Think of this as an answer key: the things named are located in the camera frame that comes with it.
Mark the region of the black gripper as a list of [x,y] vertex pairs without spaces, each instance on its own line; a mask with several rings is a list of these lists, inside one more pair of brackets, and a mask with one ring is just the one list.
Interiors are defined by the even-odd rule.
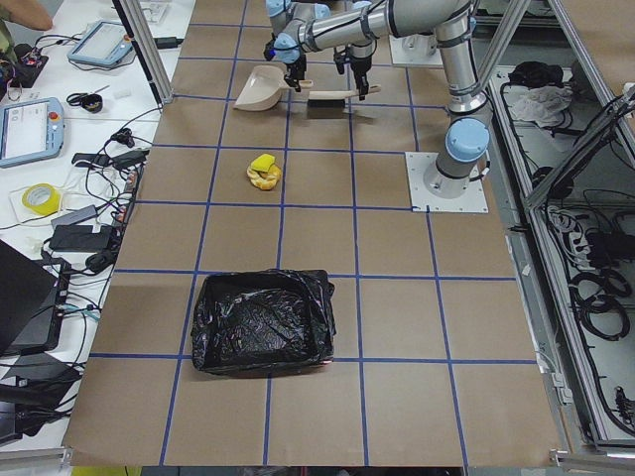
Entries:
[[302,92],[302,80],[306,79],[307,60],[297,40],[288,34],[272,35],[271,40],[265,45],[264,58],[267,61],[277,58],[283,62],[287,68],[284,75],[286,83],[292,85],[295,82],[296,92]]
[[344,74],[344,66],[350,65],[357,82],[358,97],[365,98],[369,92],[367,73],[372,67],[372,45],[348,45],[341,49],[333,49],[333,61],[337,72]]

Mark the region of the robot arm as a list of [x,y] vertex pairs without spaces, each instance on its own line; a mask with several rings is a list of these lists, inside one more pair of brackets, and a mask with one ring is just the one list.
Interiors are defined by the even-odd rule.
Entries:
[[335,15],[319,4],[293,7],[286,14],[288,23],[276,34],[275,42],[279,59],[287,65],[286,79],[296,83],[305,77],[306,54],[333,49],[338,69],[350,65],[361,100],[370,92],[367,73],[380,39],[425,33],[436,37],[450,97],[448,108],[458,118],[445,134],[444,150],[424,172],[424,184],[437,197],[462,196],[489,145],[485,124],[468,117],[486,104],[473,62],[471,3],[360,1]]
[[301,92],[301,82],[307,71],[306,52],[316,52],[314,26],[316,21],[330,16],[329,7],[320,3],[266,0],[265,6],[272,27],[271,40],[265,45],[263,56],[277,58],[287,66],[285,82]]

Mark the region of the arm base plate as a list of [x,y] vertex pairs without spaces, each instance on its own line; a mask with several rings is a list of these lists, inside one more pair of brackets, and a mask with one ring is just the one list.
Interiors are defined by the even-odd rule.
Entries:
[[436,152],[406,152],[411,209],[431,213],[487,213],[489,211],[478,166],[468,178],[448,178],[437,168]]

